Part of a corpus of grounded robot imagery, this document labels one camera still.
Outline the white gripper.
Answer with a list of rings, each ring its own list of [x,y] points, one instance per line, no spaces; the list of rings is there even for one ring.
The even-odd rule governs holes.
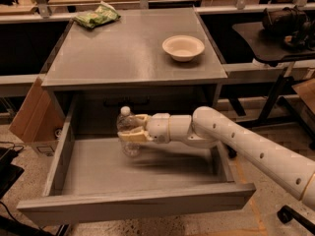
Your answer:
[[[139,126],[146,126],[146,131],[136,133],[118,132],[118,137],[124,142],[144,143],[151,140],[157,144],[166,144],[170,141],[169,137],[169,118],[168,113],[158,113],[153,116],[148,114],[137,114],[136,122]]]

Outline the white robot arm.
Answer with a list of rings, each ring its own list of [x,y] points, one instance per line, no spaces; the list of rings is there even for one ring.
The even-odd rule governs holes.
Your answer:
[[[125,145],[180,142],[193,148],[211,148],[222,142],[315,209],[315,161],[241,127],[212,107],[199,107],[191,115],[148,115],[134,114],[124,106],[116,127]]]

